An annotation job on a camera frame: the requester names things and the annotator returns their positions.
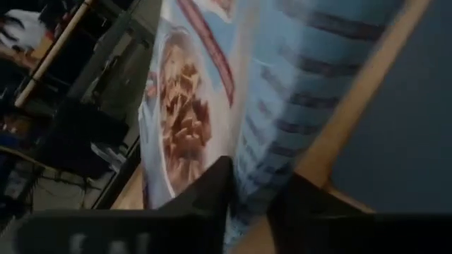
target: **cereal bowl image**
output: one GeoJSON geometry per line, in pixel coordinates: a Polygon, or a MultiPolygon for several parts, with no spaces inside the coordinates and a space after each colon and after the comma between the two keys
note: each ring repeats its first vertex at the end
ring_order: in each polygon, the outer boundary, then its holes
{"type": "Polygon", "coordinates": [[[162,156],[166,180],[180,194],[206,170],[205,150],[212,138],[205,75],[184,28],[163,40],[157,71],[162,156]]]}

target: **red stripe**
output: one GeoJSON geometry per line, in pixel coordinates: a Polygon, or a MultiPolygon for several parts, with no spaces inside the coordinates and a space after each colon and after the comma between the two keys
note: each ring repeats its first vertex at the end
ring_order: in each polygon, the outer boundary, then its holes
{"type": "Polygon", "coordinates": [[[217,67],[222,83],[225,86],[230,106],[232,106],[235,90],[234,78],[232,77],[229,63],[227,62],[220,45],[218,45],[215,40],[212,30],[204,20],[198,6],[192,0],[177,0],[177,5],[179,5],[186,19],[190,22],[191,26],[193,26],[196,33],[198,33],[204,47],[207,49],[213,63],[217,67]]]}

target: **blue wall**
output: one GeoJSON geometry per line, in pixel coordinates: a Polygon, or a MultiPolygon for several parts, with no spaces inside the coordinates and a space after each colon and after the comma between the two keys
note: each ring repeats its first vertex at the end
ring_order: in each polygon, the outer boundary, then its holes
{"type": "Polygon", "coordinates": [[[452,212],[452,0],[411,35],[333,168],[379,212],[452,212]]]}

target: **white fabric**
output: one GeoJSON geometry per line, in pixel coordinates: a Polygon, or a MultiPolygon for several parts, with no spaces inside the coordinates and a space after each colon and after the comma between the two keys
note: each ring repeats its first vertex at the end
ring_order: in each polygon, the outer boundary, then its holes
{"type": "Polygon", "coordinates": [[[23,28],[14,22],[4,24],[4,30],[17,41],[10,40],[5,35],[0,34],[0,42],[9,48],[17,46],[24,51],[34,50],[41,44],[45,36],[46,28],[39,20],[40,13],[22,10],[10,10],[7,16],[19,19],[23,28]]]}

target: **food package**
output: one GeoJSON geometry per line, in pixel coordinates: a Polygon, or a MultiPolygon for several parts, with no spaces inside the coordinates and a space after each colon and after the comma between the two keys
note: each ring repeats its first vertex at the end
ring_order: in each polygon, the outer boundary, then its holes
{"type": "Polygon", "coordinates": [[[235,244],[402,3],[164,0],[138,115],[147,206],[164,205],[231,156],[238,197],[225,246],[235,244]]]}

